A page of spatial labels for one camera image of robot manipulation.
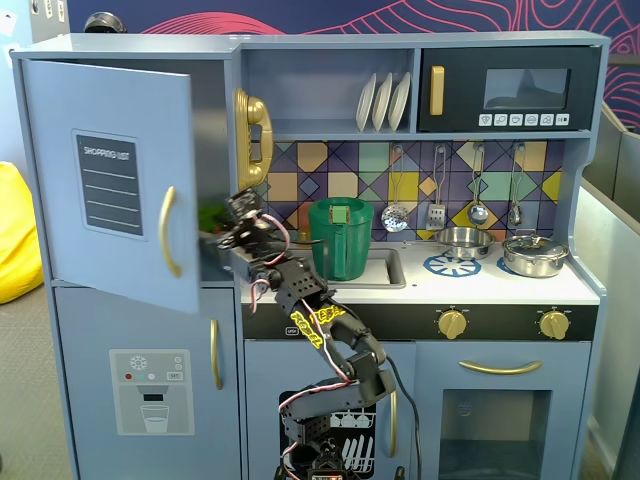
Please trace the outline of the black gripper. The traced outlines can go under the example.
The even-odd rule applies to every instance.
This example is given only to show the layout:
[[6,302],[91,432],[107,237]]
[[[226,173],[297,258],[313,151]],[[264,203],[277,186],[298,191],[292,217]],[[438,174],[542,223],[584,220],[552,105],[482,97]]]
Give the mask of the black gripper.
[[290,258],[290,235],[275,217],[240,217],[230,231],[219,235],[217,247],[201,247],[205,273],[232,272],[249,284],[279,288],[277,266]]

